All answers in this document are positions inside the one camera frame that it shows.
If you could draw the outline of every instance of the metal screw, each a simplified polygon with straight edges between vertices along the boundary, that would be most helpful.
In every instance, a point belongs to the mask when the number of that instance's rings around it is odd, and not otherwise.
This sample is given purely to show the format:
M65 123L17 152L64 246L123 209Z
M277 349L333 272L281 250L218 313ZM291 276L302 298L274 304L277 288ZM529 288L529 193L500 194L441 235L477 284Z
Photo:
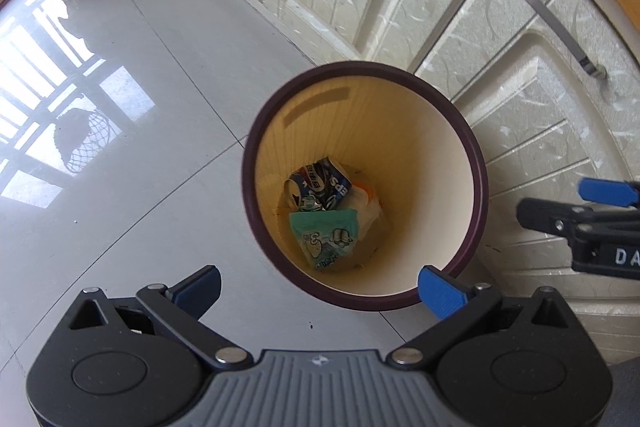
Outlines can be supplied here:
M242 347L221 347L216 351L216 360L220 363L240 363L246 360L247 352Z
M419 349L415 349L415 347L399 347L391 353L391 359L402 365L418 363L421 362L423 358L422 352Z

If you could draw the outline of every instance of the cabinet handle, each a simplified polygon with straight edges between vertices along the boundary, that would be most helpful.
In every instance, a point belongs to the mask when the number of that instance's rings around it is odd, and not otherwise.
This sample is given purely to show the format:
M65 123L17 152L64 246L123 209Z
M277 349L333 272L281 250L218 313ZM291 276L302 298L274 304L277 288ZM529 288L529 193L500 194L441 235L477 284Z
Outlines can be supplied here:
M534 9L534 11L542 17L542 20L546 22L549 27L556 33L560 40L564 42L564 45L569 48L571 54L582 66L583 70L593 78L598 80L607 79L607 70L600 64L594 64L587 56L587 53L580 47L580 44L574 39L569 31L562 26L562 23L552 13L552 11L546 7L541 0L525 0Z

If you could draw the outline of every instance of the tile floor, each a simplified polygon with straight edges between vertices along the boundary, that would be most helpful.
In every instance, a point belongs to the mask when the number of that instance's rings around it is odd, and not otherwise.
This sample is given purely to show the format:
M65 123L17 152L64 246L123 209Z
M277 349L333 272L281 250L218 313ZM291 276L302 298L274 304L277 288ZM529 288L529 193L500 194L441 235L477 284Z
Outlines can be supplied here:
M245 219L243 138L309 61L243 0L10 0L0 10L0 425L78 292L131 296L204 264L202 321L263 347L383 354L433 323L353 312L287 282Z

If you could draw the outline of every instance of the tile grout line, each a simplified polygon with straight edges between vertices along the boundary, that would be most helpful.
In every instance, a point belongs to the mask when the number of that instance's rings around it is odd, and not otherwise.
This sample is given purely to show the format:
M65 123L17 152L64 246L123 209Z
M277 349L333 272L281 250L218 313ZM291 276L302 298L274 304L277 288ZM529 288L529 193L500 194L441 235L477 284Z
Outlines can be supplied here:
M406 338L404 338L398 330L396 330L396 328L394 328L394 325L392 323L389 322L388 318L385 317L385 315L383 314L383 312L378 312L380 314L380 316L386 320L386 323L391 326L391 329L394 330L397 334L398 337L400 337L402 339L403 342L406 342Z
M169 198L169 196L171 196L172 194L174 194L174 192L176 190L178 190L180 187L182 187L186 182L188 182L189 180L191 180L196 174L199 174L200 172L202 172L205 168L207 168L209 165L211 165L216 159L220 158L220 156L222 156L225 152L227 152L229 149L231 149L232 147L235 147L236 144L239 144L239 142L236 140L236 142L232 143L229 147L227 147L225 150L223 150L222 152L220 152L219 154L215 155L212 159L210 159L209 161L207 161L202 167L200 167L198 170L196 170L193 174L191 174L190 176L188 176L187 179L185 179L185 181L181 182L177 187L175 187L173 190L171 190L164 198L162 198L160 201L158 201L158 203L156 203L155 205L153 205L148 211L146 211L139 219L137 219L135 221L135 223L133 223L133 225L131 225L127 230L125 230L120 237L118 237L113 243L111 243L107 249L102 252L77 278L76 280L74 280L69 287L62 292L62 294L60 295L60 297L58 297L56 299L56 301L51 305L51 307L49 308L49 310L47 310L47 312L42 316L42 318L38 321L38 323L31 328L31 331L29 332L29 334L25 337L25 339L20 343L20 345L14 350L14 354L11 358L16 357L16 354L18 352L18 350L22 347L22 345L28 340L28 338L31 336L31 333L33 333L33 331L36 330L36 328L40 325L40 323L44 320L44 318L49 315L49 312L55 308L55 305L58 304L58 302L60 301L60 299L62 299L66 293L73 287L74 284L76 284L80 278L87 273L91 267L96 264L98 261L100 261L100 259L102 258L103 255L105 255L108 251L111 250L111 248L113 248L116 243L121 240L125 235L127 235L127 233L130 232L130 230L133 229L133 227L135 227L140 221L142 221L146 216L148 216L151 212L153 212L160 204L162 204L162 202L164 202L166 199Z
M174 53L171 51L171 49L169 49L169 46L166 45L166 42L164 42L162 40L162 37L158 34L158 32L156 31L156 29L151 25L151 23L146 19L145 14L142 13L142 10L140 9L140 7L138 6L138 4L134 1L134 0L130 0L133 3L133 6L136 7L136 10L138 10L138 12L140 13L140 15L142 16L142 18L144 19L145 23L147 26L149 26L149 28L151 29L151 31L153 33L155 33L156 37L158 37L159 41L162 42L162 45L165 47L165 49L169 52L169 54L174 58L175 63L178 64L178 66L180 66L180 69L182 70L182 72L187 76L187 78L191 81L191 84L193 84L193 87L196 88L196 90L200 93L201 97L204 99L204 101L207 103L207 105L209 105L209 107L211 108L211 110L216 114L216 116L218 118L220 118L220 121L225 125L225 127L228 129L228 131L231 133L231 136L233 136L236 141L239 141L238 137L236 136L236 134L231 130L231 127L229 127L226 122L224 120L222 120L222 117L220 116L220 114L215 110L215 108L213 107L213 105L211 105L211 103L209 102L209 100L207 99L206 96L204 96L204 93L200 90L200 88L197 86L197 84L193 81L193 79L191 78L191 75L189 75L189 73L187 73L187 71L184 69L184 67L182 66L182 64L180 63L180 60L178 60Z

